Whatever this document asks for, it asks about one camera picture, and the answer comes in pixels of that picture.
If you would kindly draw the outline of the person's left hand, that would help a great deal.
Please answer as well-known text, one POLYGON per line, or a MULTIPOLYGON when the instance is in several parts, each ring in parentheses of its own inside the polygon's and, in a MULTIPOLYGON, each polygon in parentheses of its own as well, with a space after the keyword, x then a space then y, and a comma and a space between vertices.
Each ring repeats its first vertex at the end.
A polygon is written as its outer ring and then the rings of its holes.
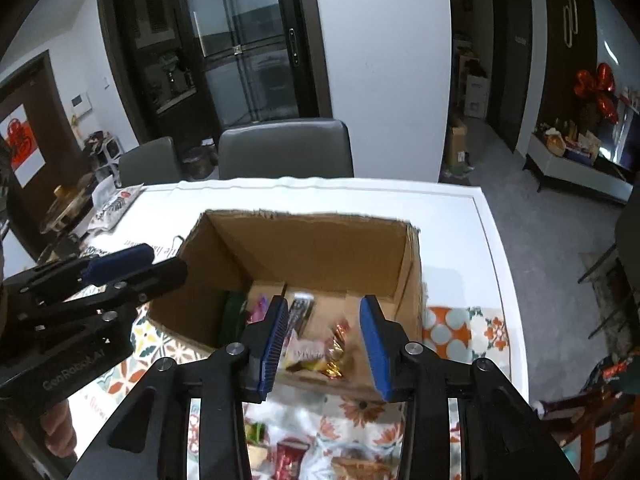
POLYGON ((40 424, 44 432, 44 444, 52 455, 66 458, 74 454, 77 434, 67 400, 56 404, 42 415, 40 424))

